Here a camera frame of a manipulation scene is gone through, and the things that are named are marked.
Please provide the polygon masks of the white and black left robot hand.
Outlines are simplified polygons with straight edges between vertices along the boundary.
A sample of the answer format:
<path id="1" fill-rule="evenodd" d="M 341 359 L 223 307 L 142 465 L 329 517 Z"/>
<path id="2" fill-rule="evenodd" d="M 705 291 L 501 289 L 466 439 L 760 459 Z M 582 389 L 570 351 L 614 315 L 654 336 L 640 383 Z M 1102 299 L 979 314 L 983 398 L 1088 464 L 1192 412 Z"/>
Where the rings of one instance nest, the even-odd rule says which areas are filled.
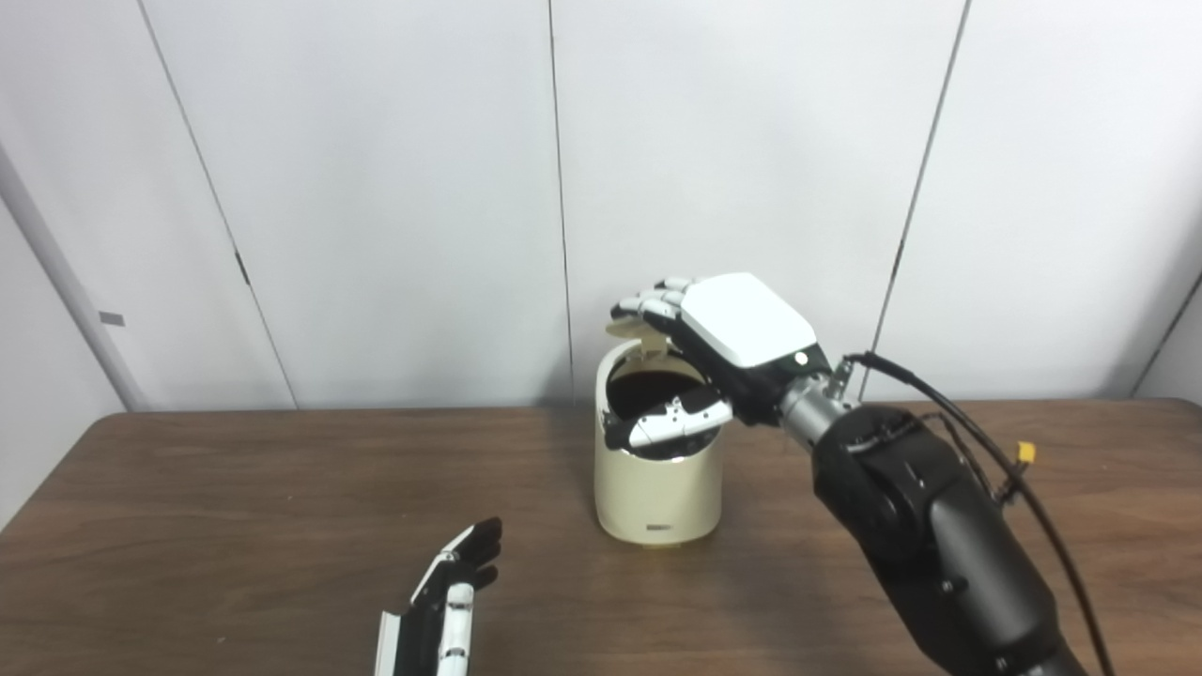
<path id="1" fill-rule="evenodd" d="M 379 619 L 374 675 L 468 675 L 475 598 L 496 581 L 502 518 L 460 530 L 426 568 L 403 613 Z"/>

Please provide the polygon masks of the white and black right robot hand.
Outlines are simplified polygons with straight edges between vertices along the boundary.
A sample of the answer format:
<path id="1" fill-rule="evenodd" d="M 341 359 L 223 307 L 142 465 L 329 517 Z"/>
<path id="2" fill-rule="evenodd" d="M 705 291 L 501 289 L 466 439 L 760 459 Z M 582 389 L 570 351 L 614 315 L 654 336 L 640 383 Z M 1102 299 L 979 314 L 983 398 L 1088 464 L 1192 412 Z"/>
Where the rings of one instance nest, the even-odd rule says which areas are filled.
<path id="1" fill-rule="evenodd" d="M 821 392 L 832 369 L 813 326 L 751 273 L 666 278 L 618 300 L 609 316 L 665 337 L 703 376 L 700 389 L 606 428 L 612 450 L 661 451 L 738 420 L 784 429 L 811 451 L 846 413 Z"/>

